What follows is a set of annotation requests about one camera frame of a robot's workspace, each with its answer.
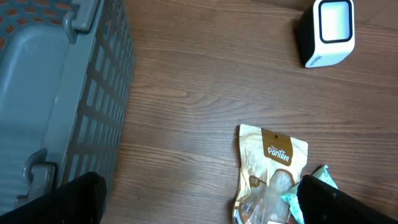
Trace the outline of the brown cookie pouch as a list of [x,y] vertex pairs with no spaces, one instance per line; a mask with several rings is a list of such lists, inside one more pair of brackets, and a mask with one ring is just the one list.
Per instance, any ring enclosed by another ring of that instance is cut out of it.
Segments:
[[239,126],[241,167],[234,223],[286,223],[290,206],[282,195],[300,182],[308,143],[255,126]]

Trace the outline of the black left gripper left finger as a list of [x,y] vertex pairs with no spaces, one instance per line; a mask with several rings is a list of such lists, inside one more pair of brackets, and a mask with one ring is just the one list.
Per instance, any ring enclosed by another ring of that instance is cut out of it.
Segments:
[[106,195],[105,178],[88,172],[52,193],[1,215],[1,224],[100,223]]

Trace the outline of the teal snack packet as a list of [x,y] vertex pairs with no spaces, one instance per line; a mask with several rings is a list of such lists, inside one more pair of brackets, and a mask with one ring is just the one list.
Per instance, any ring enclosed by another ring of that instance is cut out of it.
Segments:
[[[328,171],[328,166],[320,165],[311,174],[324,185],[338,190],[338,186]],[[299,224],[305,224],[305,214],[311,208],[317,197],[322,196],[321,187],[313,183],[312,179],[303,178],[297,185],[282,194],[281,199],[289,204],[290,212]]]

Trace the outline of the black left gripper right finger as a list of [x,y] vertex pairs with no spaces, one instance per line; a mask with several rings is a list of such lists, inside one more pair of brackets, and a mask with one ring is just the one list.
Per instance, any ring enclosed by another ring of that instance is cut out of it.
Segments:
[[305,175],[303,178],[306,177],[322,188],[322,196],[317,197],[318,201],[304,212],[305,224],[397,224],[397,220],[348,194],[324,185],[311,175]]

